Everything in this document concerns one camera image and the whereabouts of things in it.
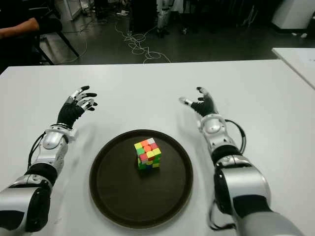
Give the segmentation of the right robot hand black silver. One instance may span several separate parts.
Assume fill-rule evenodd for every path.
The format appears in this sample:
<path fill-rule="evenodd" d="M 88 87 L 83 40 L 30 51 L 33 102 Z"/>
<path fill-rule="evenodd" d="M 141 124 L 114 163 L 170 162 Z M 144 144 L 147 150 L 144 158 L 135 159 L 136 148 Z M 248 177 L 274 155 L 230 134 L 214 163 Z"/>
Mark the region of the right robot hand black silver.
<path fill-rule="evenodd" d="M 189 100 L 186 97 L 180 97 L 179 101 L 182 104 L 191 107 L 195 112 L 197 112 L 202 117 L 211 114 L 218 114 L 218 110 L 209 92 L 203 87 L 197 87 L 196 90 L 200 94 L 202 94 L 202 96 L 199 97 L 197 101 Z"/>

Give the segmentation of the left robot hand black silver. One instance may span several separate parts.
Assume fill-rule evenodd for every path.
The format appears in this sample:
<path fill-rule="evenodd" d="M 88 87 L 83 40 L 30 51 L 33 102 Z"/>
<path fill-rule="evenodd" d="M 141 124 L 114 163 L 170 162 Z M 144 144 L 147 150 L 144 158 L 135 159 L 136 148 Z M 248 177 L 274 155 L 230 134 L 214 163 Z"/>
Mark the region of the left robot hand black silver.
<path fill-rule="evenodd" d="M 96 93 L 86 92 L 90 87 L 83 86 L 74 91 L 61 107 L 57 124 L 67 126 L 72 129 L 74 123 L 85 111 L 94 111 L 97 103 L 94 98 Z"/>

